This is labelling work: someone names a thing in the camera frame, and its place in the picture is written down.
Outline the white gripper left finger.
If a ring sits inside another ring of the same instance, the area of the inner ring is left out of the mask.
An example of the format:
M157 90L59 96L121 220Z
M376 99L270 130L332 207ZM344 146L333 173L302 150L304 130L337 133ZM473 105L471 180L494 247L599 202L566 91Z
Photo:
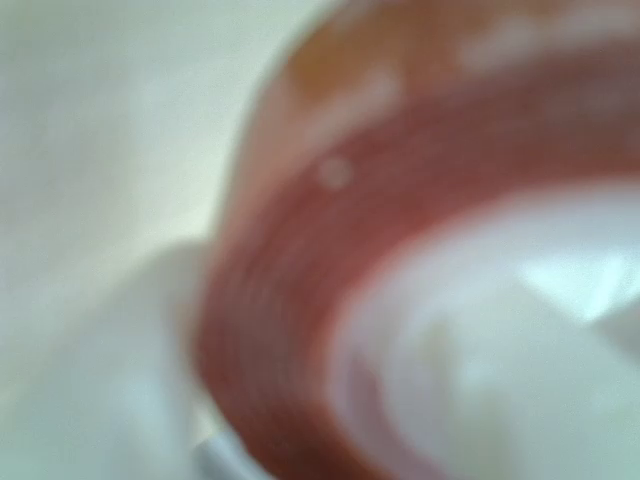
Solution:
M212 432L188 348L205 247L173 246L93 312L1 424L5 479L246 479Z

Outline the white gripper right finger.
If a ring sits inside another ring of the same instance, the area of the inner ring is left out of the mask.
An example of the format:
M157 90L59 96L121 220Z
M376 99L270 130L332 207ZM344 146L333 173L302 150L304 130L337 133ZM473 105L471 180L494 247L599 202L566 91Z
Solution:
M521 268L523 283L570 323L639 358L639 251L562 254Z

